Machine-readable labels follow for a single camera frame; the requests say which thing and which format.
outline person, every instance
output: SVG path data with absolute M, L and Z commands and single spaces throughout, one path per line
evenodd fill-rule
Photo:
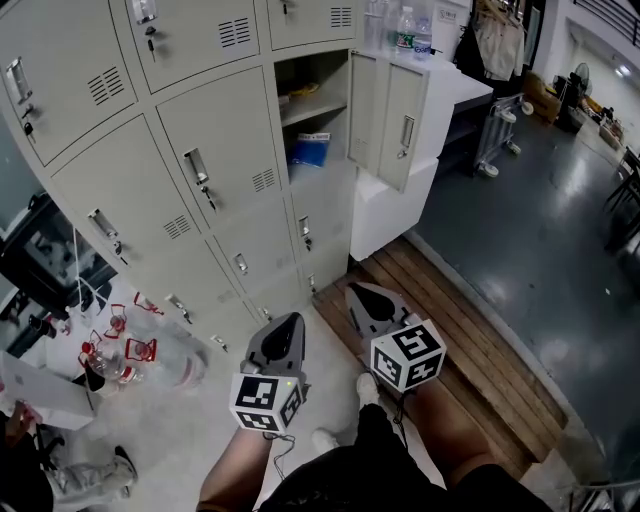
M 260 512 L 352 510 L 492 510 L 548 512 L 550 509 L 496 464 L 480 429 L 437 380 L 407 395 L 405 407 L 447 490 L 429 482 L 395 435 L 378 405 L 373 377 L 359 377 L 358 435 L 338 446 L 327 431 L 312 438 L 325 453 L 291 473 Z M 253 510 L 269 461 L 271 441 L 261 432 L 238 429 L 207 475 L 197 511 Z
M 0 510 L 75 512 L 128 496 L 137 475 L 121 446 L 109 464 L 76 464 L 45 472 L 28 435 L 34 421 L 22 402 L 15 403 L 11 417 L 0 413 Z

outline gray floor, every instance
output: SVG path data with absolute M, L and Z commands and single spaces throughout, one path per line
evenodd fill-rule
M 616 157 L 594 126 L 576 137 L 523 117 L 514 141 L 497 179 L 436 181 L 416 231 L 529 345 L 614 476 L 638 476 L 640 269 L 603 249 Z

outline cable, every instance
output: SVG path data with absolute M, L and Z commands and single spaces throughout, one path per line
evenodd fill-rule
M 280 467 L 278 465 L 278 462 L 281 459 L 284 459 L 285 455 L 291 453 L 293 451 L 293 449 L 295 448 L 295 446 L 296 446 L 296 438 L 295 438 L 295 436 L 292 436 L 292 435 L 280 435 L 280 434 L 270 434 L 270 433 L 264 432 L 262 434 L 262 437 L 264 437 L 267 441 L 273 441 L 274 439 L 280 439 L 282 441 L 286 441 L 288 443 L 291 443 L 289 448 L 287 448 L 280 455 L 276 455 L 273 458 L 273 466 L 276 468 L 276 471 L 278 472 L 278 476 L 280 477 L 280 479 L 284 480 L 284 478 L 285 478 L 285 476 L 284 476 L 284 460 L 282 461 L 282 464 L 283 464 L 282 467 Z
M 409 451 L 409 443 L 407 443 L 407 435 L 404 431 L 404 425 L 402 424 L 402 419 L 404 418 L 404 400 L 407 396 L 414 393 L 413 389 L 405 391 L 402 393 L 400 400 L 398 401 L 398 408 L 396 409 L 396 415 L 393 417 L 393 422 L 398 425 L 398 430 L 400 430 L 400 435 L 402 436 L 402 442 L 404 443 L 404 447 L 407 451 Z

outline wooden floor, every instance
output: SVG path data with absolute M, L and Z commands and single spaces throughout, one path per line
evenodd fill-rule
M 319 292 L 314 305 L 354 356 L 362 352 L 344 300 L 350 282 L 379 284 L 430 318 L 447 344 L 440 383 L 484 431 L 519 479 L 558 442 L 567 418 L 510 345 L 409 242 L 399 238 Z

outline clothing hanging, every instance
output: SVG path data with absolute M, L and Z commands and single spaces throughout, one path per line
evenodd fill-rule
M 522 25 L 511 20 L 505 24 L 496 16 L 480 14 L 475 35 L 487 78 L 510 80 L 512 74 L 515 76 L 522 74 L 524 63 Z

